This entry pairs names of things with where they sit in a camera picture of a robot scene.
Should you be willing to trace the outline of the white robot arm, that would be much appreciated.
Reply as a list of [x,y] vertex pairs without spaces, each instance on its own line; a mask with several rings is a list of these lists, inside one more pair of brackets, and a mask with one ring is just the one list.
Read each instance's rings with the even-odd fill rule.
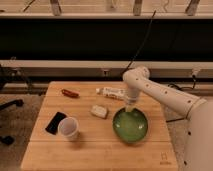
[[153,82],[150,72],[140,66],[126,71],[125,103],[135,104],[140,92],[185,116],[189,120],[183,171],[213,171],[213,100],[206,100]]

